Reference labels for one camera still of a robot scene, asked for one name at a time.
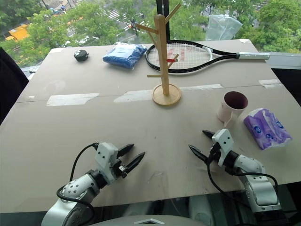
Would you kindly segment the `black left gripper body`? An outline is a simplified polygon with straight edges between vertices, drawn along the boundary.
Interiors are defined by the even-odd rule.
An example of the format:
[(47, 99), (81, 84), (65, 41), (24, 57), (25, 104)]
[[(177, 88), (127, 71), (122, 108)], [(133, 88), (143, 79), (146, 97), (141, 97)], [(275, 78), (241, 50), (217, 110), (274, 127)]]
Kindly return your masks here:
[(125, 178), (127, 167), (122, 163), (122, 160), (114, 156), (109, 159), (109, 182), (114, 182), (119, 177)]

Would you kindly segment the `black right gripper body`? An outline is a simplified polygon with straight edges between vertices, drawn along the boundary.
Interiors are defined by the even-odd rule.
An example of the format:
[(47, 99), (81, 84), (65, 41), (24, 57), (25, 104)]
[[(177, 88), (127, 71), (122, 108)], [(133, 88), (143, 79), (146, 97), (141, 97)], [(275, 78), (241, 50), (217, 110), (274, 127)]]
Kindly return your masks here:
[(218, 142), (212, 145), (207, 159), (207, 165), (209, 165), (212, 161), (219, 161), (219, 158), (221, 156), (220, 148), (221, 147)]

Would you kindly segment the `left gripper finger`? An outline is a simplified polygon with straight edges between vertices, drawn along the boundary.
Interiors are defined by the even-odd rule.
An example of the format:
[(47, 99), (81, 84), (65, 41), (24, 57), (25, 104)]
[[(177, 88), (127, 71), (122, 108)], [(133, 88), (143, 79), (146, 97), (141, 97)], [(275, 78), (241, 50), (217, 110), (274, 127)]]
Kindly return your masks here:
[(139, 163), (142, 161), (143, 157), (145, 156), (145, 152), (142, 152), (134, 157), (134, 159), (126, 166), (125, 173), (128, 174), (131, 172)]
[(118, 150), (118, 157), (124, 156), (125, 154), (127, 154), (132, 148), (134, 147), (134, 144), (127, 144), (124, 147), (120, 148)]

